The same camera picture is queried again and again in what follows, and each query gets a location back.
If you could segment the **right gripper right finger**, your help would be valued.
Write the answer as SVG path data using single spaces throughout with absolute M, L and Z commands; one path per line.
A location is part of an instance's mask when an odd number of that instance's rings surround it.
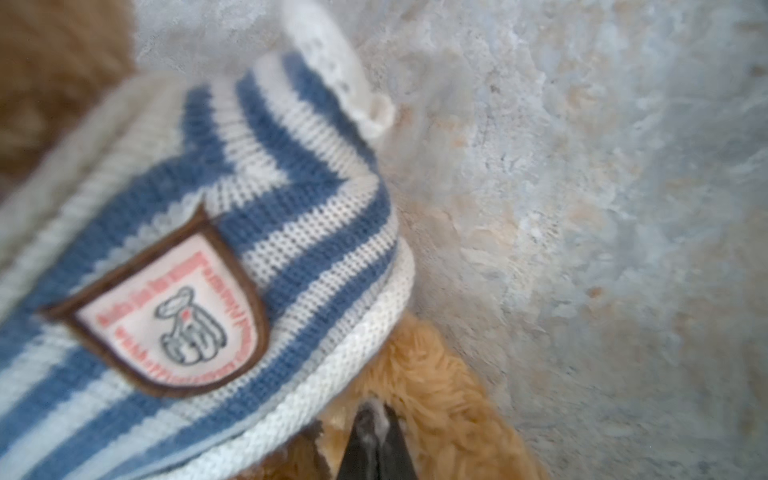
M 395 411 L 383 406 L 379 426 L 379 478 L 382 480 L 417 480 L 403 430 Z

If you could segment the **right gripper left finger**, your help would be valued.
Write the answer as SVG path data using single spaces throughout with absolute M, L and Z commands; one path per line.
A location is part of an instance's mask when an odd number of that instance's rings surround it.
M 376 405 L 363 403 L 354 418 L 337 480 L 377 478 Z

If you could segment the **brown teddy bear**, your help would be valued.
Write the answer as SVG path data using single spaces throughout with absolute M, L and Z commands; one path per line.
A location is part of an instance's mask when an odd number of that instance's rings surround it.
M 128 1 L 1 5 L 1 198 L 101 96 L 139 75 Z M 407 305 L 370 360 L 315 419 L 228 479 L 336 479 L 358 409 L 396 413 L 418 479 L 542 479 L 546 472 L 468 365 Z

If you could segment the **striped knit bear sweater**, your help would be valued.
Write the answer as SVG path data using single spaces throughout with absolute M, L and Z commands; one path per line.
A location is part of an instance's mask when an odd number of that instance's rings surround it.
M 375 355 L 414 264 L 329 13 L 237 77 L 121 82 L 1 198 L 1 475 L 228 479 Z

